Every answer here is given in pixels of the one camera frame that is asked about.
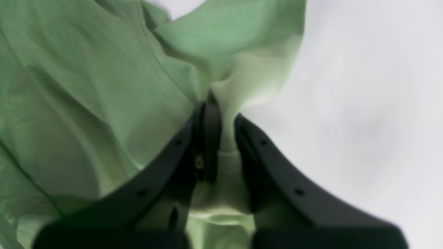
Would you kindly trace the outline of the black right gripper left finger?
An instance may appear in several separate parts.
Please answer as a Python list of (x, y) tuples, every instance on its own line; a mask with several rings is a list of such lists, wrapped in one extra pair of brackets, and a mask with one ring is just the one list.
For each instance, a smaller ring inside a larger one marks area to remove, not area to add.
[(132, 180), (103, 200), (44, 227), (34, 249), (188, 249), (190, 202), (214, 182), (221, 135), (215, 101), (198, 104), (184, 127)]

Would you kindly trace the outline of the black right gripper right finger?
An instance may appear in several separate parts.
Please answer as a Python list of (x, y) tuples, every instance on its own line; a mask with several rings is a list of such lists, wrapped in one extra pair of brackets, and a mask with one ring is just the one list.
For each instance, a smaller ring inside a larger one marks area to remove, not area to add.
[(318, 186), (242, 115), (235, 120), (235, 138), (256, 226), (252, 249), (409, 248), (396, 225)]

